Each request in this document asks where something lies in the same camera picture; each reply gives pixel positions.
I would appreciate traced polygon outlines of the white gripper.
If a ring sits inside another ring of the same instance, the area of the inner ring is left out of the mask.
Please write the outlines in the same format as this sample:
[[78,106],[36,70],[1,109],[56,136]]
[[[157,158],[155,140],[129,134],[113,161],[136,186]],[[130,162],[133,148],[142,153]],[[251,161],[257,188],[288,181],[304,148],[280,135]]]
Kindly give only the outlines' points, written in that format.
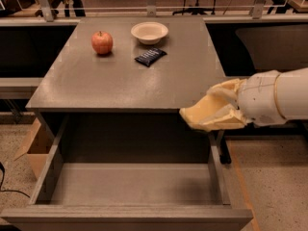
[[246,79],[231,79],[210,87],[207,93],[224,98],[231,104],[238,103],[239,110],[231,105],[219,109],[198,110],[193,116],[192,127],[206,132],[241,129],[248,121],[257,126],[285,124],[276,100],[276,70],[257,73]]

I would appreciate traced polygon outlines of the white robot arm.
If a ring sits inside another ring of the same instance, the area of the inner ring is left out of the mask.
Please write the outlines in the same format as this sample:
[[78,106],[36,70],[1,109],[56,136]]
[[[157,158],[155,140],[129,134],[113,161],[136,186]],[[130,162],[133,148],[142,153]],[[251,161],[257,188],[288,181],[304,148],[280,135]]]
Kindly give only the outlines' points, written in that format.
[[181,116],[197,130],[240,129],[280,125],[308,117],[308,69],[272,70],[232,79],[209,88]]

